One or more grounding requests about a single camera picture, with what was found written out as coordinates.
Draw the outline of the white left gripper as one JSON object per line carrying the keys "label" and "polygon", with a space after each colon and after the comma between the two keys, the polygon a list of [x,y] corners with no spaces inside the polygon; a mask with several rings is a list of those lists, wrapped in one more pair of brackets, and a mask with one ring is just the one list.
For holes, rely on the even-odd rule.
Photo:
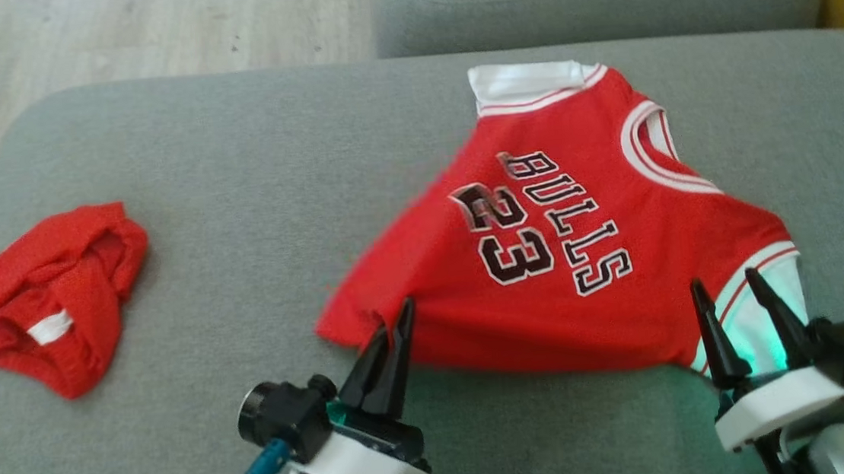
{"label": "white left gripper", "polygon": [[[405,297],[391,331],[382,324],[368,340],[340,390],[349,409],[382,417],[403,415],[411,366],[416,307]],[[424,431],[398,421],[358,418],[334,423],[330,436],[308,462],[293,458],[299,474],[432,474]]]}

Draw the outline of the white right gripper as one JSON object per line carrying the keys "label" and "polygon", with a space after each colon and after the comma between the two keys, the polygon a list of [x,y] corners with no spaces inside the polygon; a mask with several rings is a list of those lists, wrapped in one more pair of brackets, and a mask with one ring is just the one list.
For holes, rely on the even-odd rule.
{"label": "white right gripper", "polygon": [[732,345],[705,285],[701,279],[693,279],[691,295],[706,364],[714,386],[721,390],[721,412],[715,422],[718,441],[727,452],[746,449],[771,434],[782,439],[782,447],[814,442],[828,428],[844,426],[844,383],[807,367],[814,362],[816,351],[806,325],[756,268],[747,267],[745,275],[756,301],[772,319],[790,372],[750,392],[736,390],[750,376],[751,366]]}

